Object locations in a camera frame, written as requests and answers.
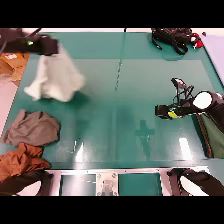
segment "green table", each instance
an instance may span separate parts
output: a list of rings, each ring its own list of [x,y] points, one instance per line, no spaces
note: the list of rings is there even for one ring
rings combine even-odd
[[[178,56],[166,44],[158,50],[146,33],[50,35],[70,53],[86,77],[86,85],[68,103],[32,101],[24,93],[36,75],[39,56],[32,55],[5,128],[20,109],[44,111],[56,118],[61,125],[60,140],[46,146],[43,154],[52,169],[208,165],[224,183],[224,161],[206,158],[195,118],[167,121],[156,117],[154,111],[155,105],[172,102],[172,77],[194,85],[194,93],[224,93],[204,48],[189,46],[185,56]],[[0,145],[1,154],[9,149],[13,147]]]

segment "brown cloth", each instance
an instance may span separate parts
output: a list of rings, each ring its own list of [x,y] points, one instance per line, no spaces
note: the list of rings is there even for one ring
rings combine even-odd
[[[33,146],[43,146],[58,140],[57,121],[44,112],[27,113],[20,110],[9,126],[2,142],[18,147],[20,142]]]
[[[16,150],[10,150],[5,155],[0,155],[0,181],[32,170],[49,168],[50,163],[39,158],[41,154],[41,147],[20,143]]]

